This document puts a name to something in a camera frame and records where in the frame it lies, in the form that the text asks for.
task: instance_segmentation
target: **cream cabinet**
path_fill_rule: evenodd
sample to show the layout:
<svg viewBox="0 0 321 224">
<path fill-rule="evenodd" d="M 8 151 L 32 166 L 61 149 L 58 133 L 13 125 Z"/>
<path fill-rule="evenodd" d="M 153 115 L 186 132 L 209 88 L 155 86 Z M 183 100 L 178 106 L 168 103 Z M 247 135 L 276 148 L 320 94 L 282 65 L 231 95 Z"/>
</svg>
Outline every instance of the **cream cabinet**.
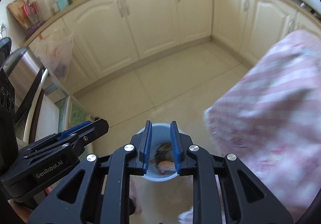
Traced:
<svg viewBox="0 0 321 224">
<path fill-rule="evenodd" d="M 68 29 L 66 28 L 63 20 L 60 18 L 44 31 L 41 32 L 41 37 L 47 37 L 55 31 L 62 32 L 61 35 L 67 36 L 69 34 Z M 32 51 L 35 51 L 38 42 L 40 41 L 39 36 L 36 37 L 29 45 Z M 88 66 L 88 63 L 81 54 L 78 46 L 74 44 L 73 46 L 73 56 L 70 62 L 69 72 L 65 82 L 62 84 L 70 92 L 70 94 L 79 91 L 80 89 L 86 87 L 96 80 L 96 76 L 93 73 L 91 67 Z"/>
<path fill-rule="evenodd" d="M 141 58 L 179 44 L 175 0 L 122 0 Z"/>
<path fill-rule="evenodd" d="M 120 0 L 90 0 L 63 20 L 98 78 L 138 60 Z"/>
<path fill-rule="evenodd" d="M 317 26 L 311 18 L 308 18 L 305 14 L 299 12 L 294 25 L 294 30 L 307 30 L 321 38 L 321 25 Z"/>
<path fill-rule="evenodd" d="M 181 43 L 211 35 L 213 0 L 176 0 Z"/>
<path fill-rule="evenodd" d="M 281 0 L 249 0 L 240 54 L 253 65 L 293 30 L 296 9 Z"/>
<path fill-rule="evenodd" d="M 214 0 L 213 36 L 237 53 L 248 16 L 249 0 Z"/>
</svg>

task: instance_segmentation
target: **plastic bag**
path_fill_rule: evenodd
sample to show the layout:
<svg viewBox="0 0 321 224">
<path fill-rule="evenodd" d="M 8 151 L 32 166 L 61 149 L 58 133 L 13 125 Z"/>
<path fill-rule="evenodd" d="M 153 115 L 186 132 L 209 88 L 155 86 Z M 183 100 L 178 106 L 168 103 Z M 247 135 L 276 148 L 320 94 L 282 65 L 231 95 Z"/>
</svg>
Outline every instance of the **plastic bag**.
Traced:
<svg viewBox="0 0 321 224">
<path fill-rule="evenodd" d="M 73 34 L 65 36 L 58 30 L 40 40 L 35 50 L 35 55 L 42 64 L 63 82 L 69 72 L 72 54 Z"/>
</svg>

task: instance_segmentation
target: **cutting board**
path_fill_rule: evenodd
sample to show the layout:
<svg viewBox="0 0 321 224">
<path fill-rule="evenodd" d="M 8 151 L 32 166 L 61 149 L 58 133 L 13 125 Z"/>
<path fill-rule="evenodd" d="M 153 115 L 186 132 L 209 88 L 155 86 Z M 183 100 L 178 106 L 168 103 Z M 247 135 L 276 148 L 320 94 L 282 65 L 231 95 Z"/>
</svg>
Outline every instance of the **cutting board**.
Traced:
<svg viewBox="0 0 321 224">
<path fill-rule="evenodd" d="M 24 0 L 16 0 L 12 3 L 9 3 L 7 5 L 8 9 L 10 10 L 10 12 L 12 13 L 12 15 L 15 17 L 15 19 L 18 20 L 18 22 L 22 25 L 22 27 L 27 30 L 28 28 L 30 28 L 33 24 L 32 22 L 27 19 L 24 18 L 21 14 L 21 7 L 25 4 L 26 2 Z"/>
</svg>

